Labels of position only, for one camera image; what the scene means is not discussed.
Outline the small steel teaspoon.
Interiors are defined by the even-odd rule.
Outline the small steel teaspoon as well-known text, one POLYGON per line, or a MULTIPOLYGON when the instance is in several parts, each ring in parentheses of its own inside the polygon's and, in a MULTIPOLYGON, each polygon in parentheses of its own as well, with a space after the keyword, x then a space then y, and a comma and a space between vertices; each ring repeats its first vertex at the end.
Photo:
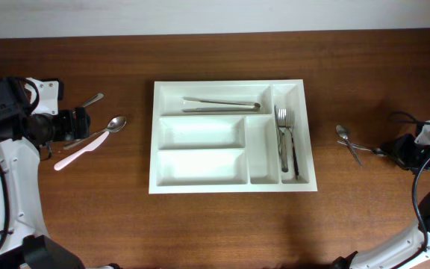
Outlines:
POLYGON ((359 166, 363 167, 363 164, 362 164, 357 152, 355 151, 355 148, 353 147, 353 145, 349 141, 349 130, 342 125, 337 125, 335 127, 335 129, 336 129, 338 136, 341 137, 343 139, 343 141, 345 142, 345 144, 347 145, 349 151, 351 152, 352 156, 357 161, 359 166))

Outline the steel fork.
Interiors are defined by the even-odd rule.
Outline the steel fork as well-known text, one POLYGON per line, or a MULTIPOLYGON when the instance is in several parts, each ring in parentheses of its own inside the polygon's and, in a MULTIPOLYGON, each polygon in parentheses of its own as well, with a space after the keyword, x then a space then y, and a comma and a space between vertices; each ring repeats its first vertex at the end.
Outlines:
POLYGON ((287 119, 286 109, 279 108, 277 120, 278 120, 278 129, 280 132, 281 170, 284 173, 287 173, 289 171, 289 167, 287 163, 287 148, 286 148, 286 138, 285 138, 286 119, 287 119))
POLYGON ((291 143, 292 143, 292 153, 293 153, 293 168, 295 170, 295 179, 299 178, 299 166, 296 158, 296 145, 294 140, 294 113, 291 110, 287 110, 287 128, 290 132, 291 143))

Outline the steel kitchen tongs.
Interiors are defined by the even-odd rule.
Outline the steel kitchen tongs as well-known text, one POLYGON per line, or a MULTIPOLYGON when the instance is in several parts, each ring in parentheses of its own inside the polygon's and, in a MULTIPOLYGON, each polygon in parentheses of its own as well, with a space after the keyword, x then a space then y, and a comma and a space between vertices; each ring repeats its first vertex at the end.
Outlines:
POLYGON ((184 113, 198 113, 198 112, 257 112, 261 109, 261 104, 257 102, 242 102, 242 101, 224 101, 215 99, 198 99, 193 97, 184 97, 183 100, 190 102, 201 102, 218 105, 227 105, 227 107, 220 108, 189 108, 183 109, 184 113))

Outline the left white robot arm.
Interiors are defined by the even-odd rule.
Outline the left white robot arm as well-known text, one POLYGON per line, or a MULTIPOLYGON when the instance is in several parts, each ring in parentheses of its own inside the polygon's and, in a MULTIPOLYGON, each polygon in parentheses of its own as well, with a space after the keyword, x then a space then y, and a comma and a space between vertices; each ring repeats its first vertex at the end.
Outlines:
POLYGON ((0 78, 0 268, 85 267, 50 239, 40 201, 40 150, 90 135, 85 108, 61 110, 62 99, 57 78, 0 78))

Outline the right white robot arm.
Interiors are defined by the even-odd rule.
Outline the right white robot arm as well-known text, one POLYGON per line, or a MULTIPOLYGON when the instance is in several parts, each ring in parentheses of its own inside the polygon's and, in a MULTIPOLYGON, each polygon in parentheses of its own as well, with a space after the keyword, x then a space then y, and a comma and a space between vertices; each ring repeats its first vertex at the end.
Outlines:
POLYGON ((398 159, 414 174, 411 199, 416 220, 371 250, 337 258, 330 268, 413 268, 430 259, 430 191, 421 200, 417 197, 420 178, 430 171, 430 146, 415 145, 398 159))

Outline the pink plastic knife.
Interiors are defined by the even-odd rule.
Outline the pink plastic knife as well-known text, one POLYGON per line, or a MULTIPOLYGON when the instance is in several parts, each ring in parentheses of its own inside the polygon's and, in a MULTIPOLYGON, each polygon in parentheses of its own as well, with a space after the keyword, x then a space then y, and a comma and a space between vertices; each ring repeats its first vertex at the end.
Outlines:
POLYGON ((77 159, 78 157, 83 155, 84 153, 94 151, 107 139, 109 134, 110 134, 109 132, 104 132, 98 138, 96 138, 93 142, 87 144, 84 148, 78 150, 77 152, 71 154, 70 156, 68 156, 68 157, 64 158, 63 160, 59 161, 58 163, 56 163, 54 165, 54 169, 56 171, 62 170, 67 165, 72 163, 75 159, 77 159))

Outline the large steel spoon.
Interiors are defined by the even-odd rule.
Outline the large steel spoon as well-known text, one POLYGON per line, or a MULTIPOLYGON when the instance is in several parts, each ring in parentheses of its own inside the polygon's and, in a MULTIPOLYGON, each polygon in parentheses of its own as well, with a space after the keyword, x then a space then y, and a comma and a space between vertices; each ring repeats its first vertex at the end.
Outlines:
POLYGON ((127 118, 125 116, 114 117, 108 123, 108 125, 105 129, 101 129, 99 131, 93 132, 92 134, 89 135, 89 137, 77 139, 77 140, 74 140, 73 142, 67 143, 63 146, 63 149, 71 149, 74 146, 77 146, 80 143, 83 143, 85 140, 92 138, 92 137, 94 137, 98 134, 101 134, 103 132, 110 132, 110 133, 118 132, 125 126, 126 123, 127 123, 127 118))

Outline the white plastic cutlery tray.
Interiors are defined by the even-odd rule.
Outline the white plastic cutlery tray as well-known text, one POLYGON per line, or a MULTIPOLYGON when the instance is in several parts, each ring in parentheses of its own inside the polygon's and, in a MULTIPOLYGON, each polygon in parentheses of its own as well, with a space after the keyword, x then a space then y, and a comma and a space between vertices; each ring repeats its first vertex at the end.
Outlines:
POLYGON ((311 148, 304 82, 158 81, 154 85, 149 171, 151 194, 305 192, 317 180, 311 148), (257 102, 257 112, 184 113, 218 105, 184 97, 257 102), (295 179, 286 120, 289 171, 281 170, 273 107, 294 113, 299 178, 295 179))

